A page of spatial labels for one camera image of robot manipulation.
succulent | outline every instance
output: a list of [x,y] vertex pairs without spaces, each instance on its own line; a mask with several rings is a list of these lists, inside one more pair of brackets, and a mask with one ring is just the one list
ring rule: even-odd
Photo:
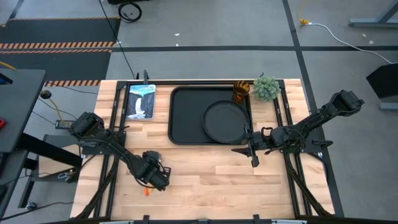
[[262,75],[254,81],[254,97],[258,100],[271,102],[280,93],[279,83],[275,78],[263,77]]

book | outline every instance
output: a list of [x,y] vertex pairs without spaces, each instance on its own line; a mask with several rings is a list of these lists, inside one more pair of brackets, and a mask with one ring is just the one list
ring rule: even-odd
[[130,86],[126,119],[151,119],[154,117],[155,85]]

gray floor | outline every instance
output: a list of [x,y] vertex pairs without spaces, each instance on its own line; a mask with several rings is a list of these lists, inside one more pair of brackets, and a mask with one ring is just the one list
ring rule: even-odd
[[[0,19],[11,14],[16,2],[0,0],[1,6],[9,6],[0,9]],[[354,45],[398,45],[398,30],[347,26],[350,17],[374,17],[391,2],[308,0],[301,18],[329,26],[337,37]],[[293,18],[300,3],[289,0]],[[108,16],[115,16],[117,8],[104,4]],[[119,39],[125,47],[293,44],[280,0],[151,0],[139,4],[144,12],[142,19],[121,24]],[[96,16],[103,16],[97,0],[25,0],[17,14],[19,18]],[[297,33],[302,46],[341,45],[321,27],[297,26]],[[398,62],[398,52],[379,53]],[[135,72],[146,69],[151,78],[255,78],[262,72],[276,78],[301,78],[295,52],[129,52],[126,56]],[[398,114],[379,111],[379,100],[365,79],[385,62],[362,52],[304,52],[303,56],[318,106],[342,89],[353,90],[366,102],[360,113],[336,118],[323,126],[326,138],[335,142],[330,156],[345,215],[398,220]],[[131,78],[119,52],[112,53],[107,74],[107,79],[117,78]],[[80,89],[96,91],[94,87]],[[95,107],[93,95],[63,88],[51,91],[60,109],[75,116]],[[55,112],[41,102],[34,111],[51,121],[57,119]],[[34,114],[25,131],[38,138],[63,133]],[[75,187],[41,183],[35,186],[32,200],[41,205],[72,201]],[[21,211],[13,209],[19,192],[16,191],[7,215]],[[59,206],[5,223],[66,220],[69,213],[70,206]]]

round black plate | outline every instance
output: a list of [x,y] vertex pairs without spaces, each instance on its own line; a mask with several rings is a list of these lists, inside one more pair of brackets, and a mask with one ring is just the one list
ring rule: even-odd
[[249,122],[248,113],[230,100],[212,103],[203,114],[207,135],[220,143],[240,144],[244,139],[244,125]]

black floor mat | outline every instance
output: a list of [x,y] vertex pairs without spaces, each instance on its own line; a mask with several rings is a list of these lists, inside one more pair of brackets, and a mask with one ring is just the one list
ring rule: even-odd
[[[118,33],[120,18],[109,21]],[[0,49],[111,47],[115,41],[102,17],[12,19],[0,28]]]
[[98,85],[106,78],[110,56],[107,49],[0,51],[0,61],[17,69],[46,70],[50,86]]

